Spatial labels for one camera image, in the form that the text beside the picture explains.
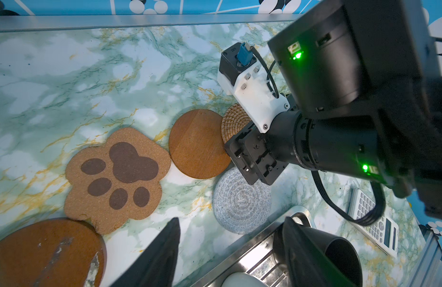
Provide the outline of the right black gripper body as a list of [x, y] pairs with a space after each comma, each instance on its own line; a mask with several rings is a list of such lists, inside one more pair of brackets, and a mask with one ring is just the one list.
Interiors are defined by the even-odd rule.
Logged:
[[272, 185], [288, 166], [266, 146], [265, 135], [251, 121], [225, 144], [225, 151], [249, 185]]

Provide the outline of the rattan round coaster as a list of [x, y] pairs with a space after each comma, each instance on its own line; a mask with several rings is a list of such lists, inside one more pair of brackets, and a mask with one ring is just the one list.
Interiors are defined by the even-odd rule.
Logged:
[[227, 143], [250, 122], [250, 117], [240, 104], [230, 106], [222, 118], [221, 135], [223, 142]]

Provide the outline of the dark brown round coaster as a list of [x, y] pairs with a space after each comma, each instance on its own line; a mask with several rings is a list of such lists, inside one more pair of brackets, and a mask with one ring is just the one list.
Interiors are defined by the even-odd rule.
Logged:
[[91, 225], [41, 221], [0, 241], [0, 287], [98, 287], [106, 258], [105, 242]]

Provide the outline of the cork paw print coaster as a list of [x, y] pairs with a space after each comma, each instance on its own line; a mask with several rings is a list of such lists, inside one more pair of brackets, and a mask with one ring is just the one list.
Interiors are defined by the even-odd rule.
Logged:
[[158, 207], [162, 180], [171, 166], [169, 153], [131, 127], [113, 132], [100, 146], [80, 150], [67, 164], [72, 188], [64, 213], [90, 221], [109, 234], [128, 220], [143, 220]]

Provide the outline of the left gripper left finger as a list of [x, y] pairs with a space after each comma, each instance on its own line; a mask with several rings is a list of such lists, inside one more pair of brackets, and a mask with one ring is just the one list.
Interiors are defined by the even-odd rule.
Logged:
[[114, 287], [170, 287], [174, 279], [180, 242], [178, 218], [172, 218]]

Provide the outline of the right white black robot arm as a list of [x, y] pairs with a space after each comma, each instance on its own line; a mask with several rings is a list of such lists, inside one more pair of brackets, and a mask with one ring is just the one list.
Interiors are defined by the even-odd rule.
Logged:
[[347, 221], [384, 214], [384, 187], [442, 219], [442, 75], [419, 1], [322, 1], [268, 46], [293, 102], [254, 46], [223, 51], [218, 81], [250, 117], [225, 144], [248, 184], [294, 164]]

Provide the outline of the brown wooden round coaster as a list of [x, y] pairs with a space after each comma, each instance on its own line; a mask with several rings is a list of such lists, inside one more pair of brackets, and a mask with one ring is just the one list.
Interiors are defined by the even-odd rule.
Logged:
[[168, 147], [175, 166], [195, 179], [210, 179], [231, 163], [221, 134], [222, 117], [205, 109], [186, 112], [174, 123]]

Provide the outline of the grey woven round coaster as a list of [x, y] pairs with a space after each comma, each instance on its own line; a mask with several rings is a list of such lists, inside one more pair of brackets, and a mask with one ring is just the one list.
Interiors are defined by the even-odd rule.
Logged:
[[236, 167], [224, 173], [213, 192], [215, 218], [231, 233], [251, 233], [266, 222], [271, 207], [270, 186], [248, 184]]

